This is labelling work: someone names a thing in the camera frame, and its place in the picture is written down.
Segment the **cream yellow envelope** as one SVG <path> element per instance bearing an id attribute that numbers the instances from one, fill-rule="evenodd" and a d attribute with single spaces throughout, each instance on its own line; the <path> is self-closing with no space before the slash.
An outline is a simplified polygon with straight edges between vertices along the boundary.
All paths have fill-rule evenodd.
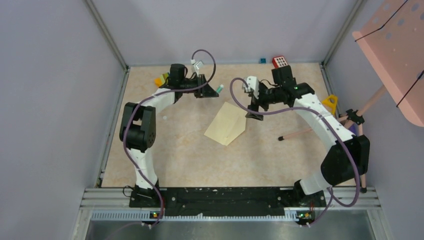
<path id="1" fill-rule="evenodd" d="M 246 112 L 229 102 L 225 102 L 204 135 L 217 143 L 228 146 L 246 129 Z"/>

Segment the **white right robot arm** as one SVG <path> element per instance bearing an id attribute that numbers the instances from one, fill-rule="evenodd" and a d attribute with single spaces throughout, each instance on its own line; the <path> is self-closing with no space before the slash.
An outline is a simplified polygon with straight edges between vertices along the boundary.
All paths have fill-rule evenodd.
<path id="1" fill-rule="evenodd" d="M 314 194 L 356 175 L 367 173 L 370 141 L 365 135 L 355 135 L 345 128 L 319 101 L 308 83 L 297 83 L 289 65 L 272 69 L 274 86 L 268 88 L 255 76 L 244 78 L 242 88 L 251 98 L 246 118 L 263 120 L 259 108 L 265 111 L 271 104 L 283 103 L 301 116 L 323 142 L 327 154 L 320 169 L 311 176 L 298 180 L 293 186 L 293 200 L 307 206 Z"/>

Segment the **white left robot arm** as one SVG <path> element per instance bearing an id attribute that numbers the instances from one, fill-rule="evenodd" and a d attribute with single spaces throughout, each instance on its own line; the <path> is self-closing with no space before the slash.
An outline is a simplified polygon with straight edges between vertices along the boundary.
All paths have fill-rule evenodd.
<path id="1" fill-rule="evenodd" d="M 204 74 L 193 72 L 188 77 L 187 73 L 185 65 L 173 63 L 164 84 L 155 93 L 138 103 L 128 102 L 124 106 L 119 139 L 136 173 L 131 196 L 149 207 L 156 206 L 161 199 L 151 150 L 157 135 L 157 114 L 175 104 L 183 94 L 193 94 L 197 99 L 219 97 Z"/>

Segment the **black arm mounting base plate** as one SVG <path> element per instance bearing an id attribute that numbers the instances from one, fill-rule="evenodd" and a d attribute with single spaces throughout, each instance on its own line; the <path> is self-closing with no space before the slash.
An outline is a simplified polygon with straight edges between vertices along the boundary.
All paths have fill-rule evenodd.
<path id="1" fill-rule="evenodd" d="M 285 208 L 326 206 L 323 191 L 299 198 L 291 187 L 169 187 L 160 189 L 157 203 L 135 200 L 132 192 L 129 207 L 160 209 L 163 205 L 166 217 L 283 216 Z"/>

